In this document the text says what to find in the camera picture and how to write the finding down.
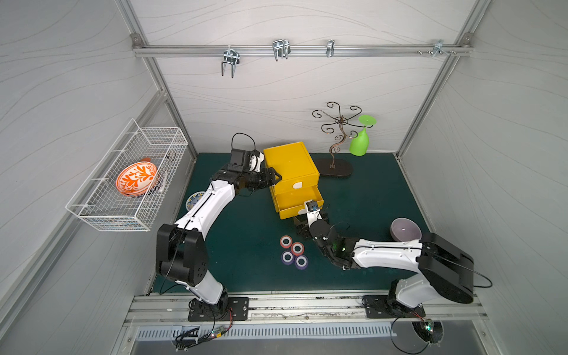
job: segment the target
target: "aluminum rail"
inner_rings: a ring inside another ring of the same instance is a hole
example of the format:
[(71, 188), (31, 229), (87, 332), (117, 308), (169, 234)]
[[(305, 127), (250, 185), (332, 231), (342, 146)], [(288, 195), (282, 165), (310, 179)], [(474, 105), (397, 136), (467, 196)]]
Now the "aluminum rail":
[[(386, 295), (388, 290), (229, 293), (229, 296), (250, 298), (248, 319), (240, 322), (246, 324), (393, 321), (394, 318), (367, 319), (362, 297), (373, 294)], [(136, 296), (124, 326), (192, 324), (187, 321), (187, 315), (188, 303), (193, 298), (195, 296), (188, 293)], [(424, 311), (433, 320), (488, 319), (477, 297), (470, 304), (455, 303), (445, 298), (434, 299), (424, 303)]]
[[(136, 57), (209, 57), (223, 58), (227, 45), (147, 45), (133, 48)], [(271, 45), (232, 45), (240, 57), (274, 57)], [(340, 45), (334, 46), (334, 57), (430, 57), (432, 45)], [(442, 49), (450, 56), (469, 56), (473, 47), (443, 45)], [(326, 57), (326, 45), (290, 45), (289, 57)]]
[[(471, 43), (471, 39), (474, 35), (474, 32), (477, 29), (479, 22), (481, 22), (481, 19), (483, 18), (483, 15), (487, 11), (487, 8), (489, 7), (490, 3), (491, 0), (477, 0), (475, 5), (471, 9), (469, 16), (467, 17), (466, 22), (463, 24), (460, 33), (456, 38), (457, 43), (460, 44)], [(406, 153), (406, 150), (408, 149), (410, 143), (412, 142), (412, 138), (414, 137), (414, 135), (418, 131), (418, 128), (420, 128), (420, 125), (422, 125), (422, 122), (430, 112), (430, 109), (432, 108), (434, 101), (436, 101), (436, 98), (442, 91), (442, 87), (444, 87), (446, 81), (448, 81), (448, 78), (450, 77), (450, 74), (456, 67), (456, 64), (458, 63), (459, 59), (460, 58), (458, 56), (448, 57), (442, 64), (442, 67), (440, 68), (440, 71), (438, 72), (438, 75), (436, 76), (434, 83), (432, 83), (432, 86), (430, 87), (430, 90), (426, 95), (426, 98), (424, 99), (422, 105), (418, 109), (418, 112), (416, 113), (414, 120), (410, 124), (408, 131), (406, 132), (406, 135), (404, 136), (404, 139), (402, 140), (402, 143), (400, 144), (400, 147), (396, 152), (397, 159), (403, 158), (404, 153)]]

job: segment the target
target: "wall hook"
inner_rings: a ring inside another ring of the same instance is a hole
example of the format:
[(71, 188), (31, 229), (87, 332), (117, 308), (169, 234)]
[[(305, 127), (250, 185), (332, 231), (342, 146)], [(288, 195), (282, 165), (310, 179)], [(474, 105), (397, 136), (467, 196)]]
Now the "wall hook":
[(225, 76), (225, 67), (227, 64), (231, 65), (231, 78), (235, 77), (235, 70), (237, 69), (237, 64), (240, 63), (241, 56), (233, 51), (232, 49), (228, 49), (223, 52), (223, 62), (221, 63), (221, 76)]
[(288, 59), (290, 54), (290, 42), (285, 39), (278, 39), (272, 42), (272, 50), (274, 51), (274, 59), (278, 61), (278, 57)]
[(327, 41), (327, 51), (325, 52), (325, 55), (330, 58), (333, 57), (333, 50), (335, 47), (335, 41), (330, 39), (329, 41)]
[(428, 51), (428, 53), (430, 53), (430, 56), (432, 58), (434, 58), (435, 56), (439, 55), (439, 54), (443, 54), (446, 56), (449, 56), (450, 53), (446, 52), (445, 50), (442, 49), (442, 46), (444, 45), (444, 41), (443, 40), (439, 40), (438, 42), (436, 42), (436, 44), (434, 45), (434, 48), (432, 48), (431, 51)]

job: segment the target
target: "bowl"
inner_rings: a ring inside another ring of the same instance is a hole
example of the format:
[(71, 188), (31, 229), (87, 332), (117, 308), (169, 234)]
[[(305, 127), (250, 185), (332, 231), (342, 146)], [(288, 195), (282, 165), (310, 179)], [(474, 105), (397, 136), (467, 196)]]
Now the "bowl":
[(197, 191), (196, 193), (189, 196), (187, 201), (185, 202), (185, 208), (189, 211), (193, 206), (195, 206), (201, 197), (205, 195), (205, 191)]
[(126, 167), (116, 178), (116, 189), (126, 196), (139, 196), (155, 184), (158, 168), (149, 161)]
[(391, 223), (391, 236), (395, 241), (411, 241), (422, 238), (420, 227), (408, 218), (397, 218)]

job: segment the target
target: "purple bowl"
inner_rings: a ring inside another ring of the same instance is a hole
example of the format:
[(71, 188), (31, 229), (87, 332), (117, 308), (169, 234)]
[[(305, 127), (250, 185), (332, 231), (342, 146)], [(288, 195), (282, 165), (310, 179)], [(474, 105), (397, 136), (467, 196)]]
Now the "purple bowl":
[(420, 227), (408, 218), (397, 218), (391, 223), (391, 236), (395, 241), (411, 241), (422, 238)]

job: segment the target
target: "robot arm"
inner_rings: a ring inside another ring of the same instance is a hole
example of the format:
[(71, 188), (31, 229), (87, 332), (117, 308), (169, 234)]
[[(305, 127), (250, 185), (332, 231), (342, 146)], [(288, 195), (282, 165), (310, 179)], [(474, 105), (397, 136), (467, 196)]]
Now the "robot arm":
[(315, 201), (305, 204), (306, 217), (295, 218), (300, 234), (314, 239), (323, 255), (343, 269), (385, 268), (415, 272), (395, 280), (383, 311), (404, 316), (419, 304), (443, 296), (458, 303), (473, 301), (473, 259), (434, 233), (419, 240), (377, 242), (340, 237)]
[(261, 168), (263, 160), (264, 155), (257, 150), (231, 150), (230, 162), (211, 177), (199, 202), (173, 225), (164, 224), (158, 230), (156, 272), (185, 286), (219, 313), (226, 308), (227, 291), (208, 270), (205, 238), (241, 189), (264, 189), (282, 179), (274, 168)]

